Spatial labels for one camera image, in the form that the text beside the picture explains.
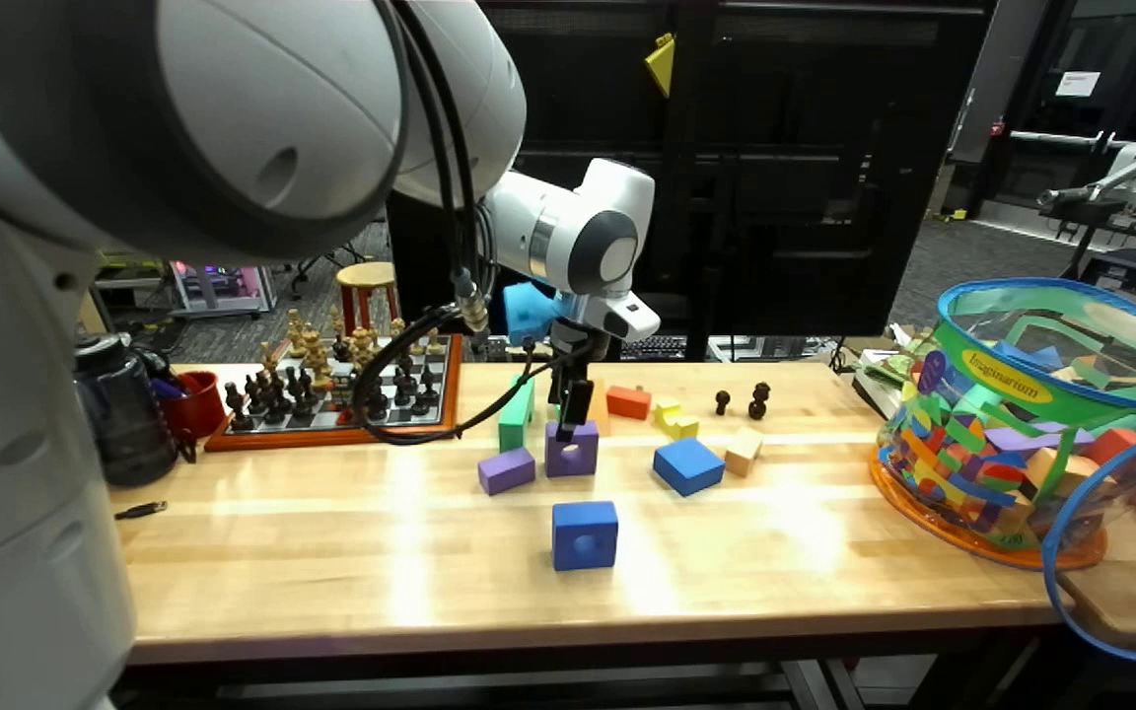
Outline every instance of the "floor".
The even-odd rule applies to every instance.
[[[919,231],[912,263],[902,274],[902,286],[893,304],[893,320],[902,325],[931,325],[935,302],[944,290],[960,279],[994,279],[994,278],[1058,278],[1064,274],[1075,249],[1046,246],[1046,240],[1021,240],[1011,235],[994,235],[983,224],[951,224],[931,220]],[[291,278],[287,270],[278,270],[278,291],[280,310],[269,317],[237,317],[237,320],[199,320],[178,328],[170,344],[175,365],[249,365],[259,358],[259,352],[278,341],[284,341],[284,325],[291,311],[300,311],[305,325],[317,325],[333,332],[333,310],[336,310],[336,263],[320,262],[300,279],[300,298],[291,302]]]

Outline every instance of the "purple block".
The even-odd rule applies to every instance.
[[[479,463],[479,476],[483,476],[487,492],[499,498],[499,492],[509,492],[516,487],[532,487],[537,463],[529,449],[507,449],[499,457]]]
[[[546,425],[546,474],[547,476],[592,476],[600,469],[600,425],[585,421],[572,444],[558,444],[558,425]]]

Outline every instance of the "blue block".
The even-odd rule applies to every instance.
[[[704,444],[670,444],[655,449],[653,469],[675,487],[683,498],[695,498],[704,490],[713,490],[722,480],[722,457],[705,449]]]
[[[614,504],[612,501],[567,501],[551,511],[551,562],[558,571],[612,570],[614,563]]]

